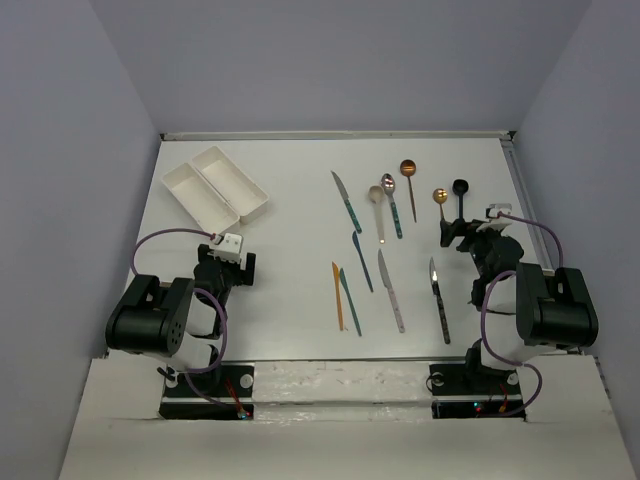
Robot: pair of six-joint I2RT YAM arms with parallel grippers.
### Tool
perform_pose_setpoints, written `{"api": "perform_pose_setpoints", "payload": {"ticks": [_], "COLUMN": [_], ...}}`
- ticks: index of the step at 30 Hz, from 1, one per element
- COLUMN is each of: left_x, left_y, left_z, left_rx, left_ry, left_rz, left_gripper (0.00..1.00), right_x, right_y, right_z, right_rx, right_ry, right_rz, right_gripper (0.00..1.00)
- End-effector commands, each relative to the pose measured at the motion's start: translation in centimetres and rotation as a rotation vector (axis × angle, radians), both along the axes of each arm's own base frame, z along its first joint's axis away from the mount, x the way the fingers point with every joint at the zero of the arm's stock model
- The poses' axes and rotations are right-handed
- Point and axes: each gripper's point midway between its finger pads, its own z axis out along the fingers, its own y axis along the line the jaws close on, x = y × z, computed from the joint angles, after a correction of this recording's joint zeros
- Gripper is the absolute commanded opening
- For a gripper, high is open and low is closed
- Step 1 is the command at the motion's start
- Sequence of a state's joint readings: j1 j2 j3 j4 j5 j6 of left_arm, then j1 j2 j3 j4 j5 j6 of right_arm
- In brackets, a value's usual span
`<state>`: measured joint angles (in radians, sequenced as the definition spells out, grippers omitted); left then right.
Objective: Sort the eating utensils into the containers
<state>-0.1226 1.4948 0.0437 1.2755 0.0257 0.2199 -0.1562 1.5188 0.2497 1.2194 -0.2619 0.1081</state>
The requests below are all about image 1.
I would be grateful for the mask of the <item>gold spoon teal handle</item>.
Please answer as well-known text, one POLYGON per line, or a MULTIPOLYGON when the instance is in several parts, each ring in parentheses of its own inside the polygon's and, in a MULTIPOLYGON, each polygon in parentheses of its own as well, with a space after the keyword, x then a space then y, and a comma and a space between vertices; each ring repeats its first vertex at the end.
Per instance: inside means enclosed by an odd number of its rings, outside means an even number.
POLYGON ((448 199, 448 192, 446 189, 444 188, 437 188, 433 191, 432 194, 432 199, 434 200, 434 202, 438 205, 439 207, 439 215, 440 215, 440 220, 444 221, 445 220, 445 215, 444 215, 444 208, 443 205, 446 203, 447 199, 448 199))

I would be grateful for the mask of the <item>black spoon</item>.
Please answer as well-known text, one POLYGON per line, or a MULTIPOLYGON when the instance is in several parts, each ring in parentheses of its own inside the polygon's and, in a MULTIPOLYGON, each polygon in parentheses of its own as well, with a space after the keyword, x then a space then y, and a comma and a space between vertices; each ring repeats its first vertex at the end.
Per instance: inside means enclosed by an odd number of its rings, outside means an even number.
POLYGON ((469 183, 464 179, 455 179, 452 184, 452 191, 458 198, 458 218, 464 219, 464 197, 469 191, 469 183))

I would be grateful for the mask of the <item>copper spoon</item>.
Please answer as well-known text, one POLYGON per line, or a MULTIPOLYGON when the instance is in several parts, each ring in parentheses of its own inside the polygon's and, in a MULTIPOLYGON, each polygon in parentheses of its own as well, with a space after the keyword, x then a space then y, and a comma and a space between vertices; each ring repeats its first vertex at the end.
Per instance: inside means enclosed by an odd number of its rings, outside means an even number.
POLYGON ((416 164, 411 159, 405 159, 400 164, 400 173, 407 179, 409 188, 409 198, 414 222, 417 222, 417 212, 412 185, 412 177, 416 173, 416 164))

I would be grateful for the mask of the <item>steel spoon teal handle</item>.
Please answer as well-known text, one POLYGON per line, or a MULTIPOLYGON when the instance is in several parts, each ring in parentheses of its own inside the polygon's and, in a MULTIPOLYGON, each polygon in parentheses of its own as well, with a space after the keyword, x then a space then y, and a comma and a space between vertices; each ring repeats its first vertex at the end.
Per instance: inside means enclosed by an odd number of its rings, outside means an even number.
POLYGON ((385 195, 387 196, 387 199, 388 199, 388 202, 389 202, 389 205, 390 205, 390 210, 391 210, 391 215, 392 215, 392 219, 393 219, 393 223, 394 223, 396 236, 397 236, 398 239, 402 239, 403 238, 403 231, 402 231, 402 227, 401 227, 401 222, 400 222, 400 218, 399 218, 397 205, 396 205, 396 202, 395 202, 395 199, 394 199, 394 193, 395 193, 395 189, 396 189, 396 182, 395 182, 394 178, 392 177, 392 175, 390 173, 385 173, 381 177, 381 186, 383 188, 383 191, 384 191, 385 195))

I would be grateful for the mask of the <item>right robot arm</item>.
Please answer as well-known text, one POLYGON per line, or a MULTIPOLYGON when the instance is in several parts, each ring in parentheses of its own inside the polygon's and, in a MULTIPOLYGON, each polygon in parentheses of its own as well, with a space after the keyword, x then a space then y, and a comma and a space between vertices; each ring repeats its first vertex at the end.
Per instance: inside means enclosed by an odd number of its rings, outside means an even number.
POLYGON ((512 389, 508 378, 542 352, 592 345, 597 314, 582 272, 560 266, 546 271, 524 261, 520 243, 504 235, 511 216, 485 221, 440 222, 440 245, 455 238, 478 272, 470 303, 481 315, 481 334, 458 364, 430 368, 435 395, 491 395, 512 389))

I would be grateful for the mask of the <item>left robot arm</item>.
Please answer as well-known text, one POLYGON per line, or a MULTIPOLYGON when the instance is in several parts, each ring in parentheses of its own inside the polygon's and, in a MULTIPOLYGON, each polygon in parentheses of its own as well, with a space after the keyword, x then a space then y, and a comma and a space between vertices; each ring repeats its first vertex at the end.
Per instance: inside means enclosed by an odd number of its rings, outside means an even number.
POLYGON ((225 240, 198 247, 191 278, 163 283, 136 274, 107 321, 108 348, 163 361, 168 380, 183 377, 198 394, 215 392, 227 341, 226 304, 233 288, 254 284, 255 265, 255 253, 225 240))

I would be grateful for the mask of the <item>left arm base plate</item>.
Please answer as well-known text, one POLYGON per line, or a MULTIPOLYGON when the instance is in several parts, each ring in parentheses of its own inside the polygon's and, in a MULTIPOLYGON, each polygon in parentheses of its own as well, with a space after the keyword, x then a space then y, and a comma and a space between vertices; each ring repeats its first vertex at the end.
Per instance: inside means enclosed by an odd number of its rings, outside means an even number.
POLYGON ((255 366, 249 363, 222 364, 204 374, 167 369, 158 414, 165 420, 252 420, 255 366))

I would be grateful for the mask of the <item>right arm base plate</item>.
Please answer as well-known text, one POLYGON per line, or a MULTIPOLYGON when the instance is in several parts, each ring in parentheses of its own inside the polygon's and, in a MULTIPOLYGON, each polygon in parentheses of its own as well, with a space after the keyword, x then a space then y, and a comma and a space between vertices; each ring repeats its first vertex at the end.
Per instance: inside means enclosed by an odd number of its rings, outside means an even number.
POLYGON ((434 419, 525 418, 519 382, 504 375, 471 373, 462 363, 429 366, 425 386, 432 396, 434 419))

